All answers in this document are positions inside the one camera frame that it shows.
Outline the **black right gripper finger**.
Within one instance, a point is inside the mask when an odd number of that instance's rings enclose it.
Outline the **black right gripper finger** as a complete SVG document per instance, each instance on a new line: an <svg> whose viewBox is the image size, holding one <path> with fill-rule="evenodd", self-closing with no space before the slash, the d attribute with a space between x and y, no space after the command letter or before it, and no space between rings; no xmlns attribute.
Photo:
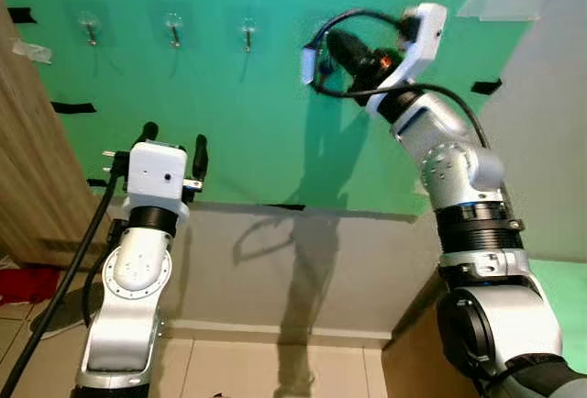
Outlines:
<svg viewBox="0 0 587 398"><path fill-rule="evenodd" d="M370 49L357 35L347 30L326 33L327 53L337 61L361 61L369 57Z"/></svg>

